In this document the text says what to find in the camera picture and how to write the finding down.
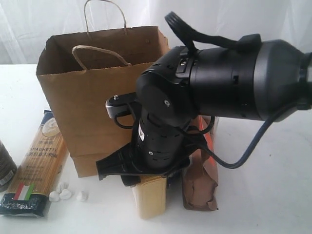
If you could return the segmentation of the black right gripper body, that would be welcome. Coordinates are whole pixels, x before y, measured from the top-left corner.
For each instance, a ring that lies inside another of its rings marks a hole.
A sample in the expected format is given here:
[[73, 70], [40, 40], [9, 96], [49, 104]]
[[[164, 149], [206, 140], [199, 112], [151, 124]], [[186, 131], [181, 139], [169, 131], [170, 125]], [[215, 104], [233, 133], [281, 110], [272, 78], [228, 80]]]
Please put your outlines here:
[[131, 143], [123, 150], [126, 175], [168, 176], [190, 164], [193, 144], [175, 127], [147, 111], [136, 121]]

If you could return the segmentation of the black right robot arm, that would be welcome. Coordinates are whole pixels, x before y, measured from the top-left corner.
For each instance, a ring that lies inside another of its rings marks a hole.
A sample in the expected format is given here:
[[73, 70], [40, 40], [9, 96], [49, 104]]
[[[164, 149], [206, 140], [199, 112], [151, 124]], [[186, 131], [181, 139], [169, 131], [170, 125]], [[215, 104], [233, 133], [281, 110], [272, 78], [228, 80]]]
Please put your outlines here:
[[[283, 40], [262, 41], [247, 35], [232, 46], [171, 49], [136, 80], [133, 93], [107, 100], [109, 117], [131, 115], [131, 141], [96, 162], [99, 179], [121, 176], [125, 186], [140, 177], [168, 177], [190, 164], [203, 150], [228, 169], [242, 166], [274, 122], [312, 107], [312, 56]], [[200, 130], [198, 116], [210, 116]], [[216, 117], [260, 120], [243, 156], [227, 163], [208, 147], [205, 134]]]

